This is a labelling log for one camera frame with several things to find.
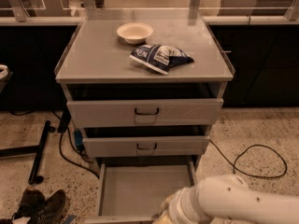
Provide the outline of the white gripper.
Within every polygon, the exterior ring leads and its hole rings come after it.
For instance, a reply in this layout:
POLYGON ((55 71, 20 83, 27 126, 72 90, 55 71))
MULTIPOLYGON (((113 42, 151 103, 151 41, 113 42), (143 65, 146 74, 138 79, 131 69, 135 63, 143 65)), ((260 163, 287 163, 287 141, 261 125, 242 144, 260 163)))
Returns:
POLYGON ((195 187, 184 188, 168 196, 161 204, 162 212, 152 224, 210 224, 197 201, 195 187))

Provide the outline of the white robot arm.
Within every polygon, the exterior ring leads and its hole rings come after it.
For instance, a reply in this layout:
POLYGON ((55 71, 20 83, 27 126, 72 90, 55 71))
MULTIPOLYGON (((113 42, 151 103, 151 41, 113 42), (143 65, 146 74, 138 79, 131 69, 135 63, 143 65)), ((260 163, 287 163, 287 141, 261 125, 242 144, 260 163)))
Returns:
POLYGON ((216 217, 299 224, 299 198, 254 191, 237 175, 211 176, 168 197, 153 224, 210 224, 216 217))

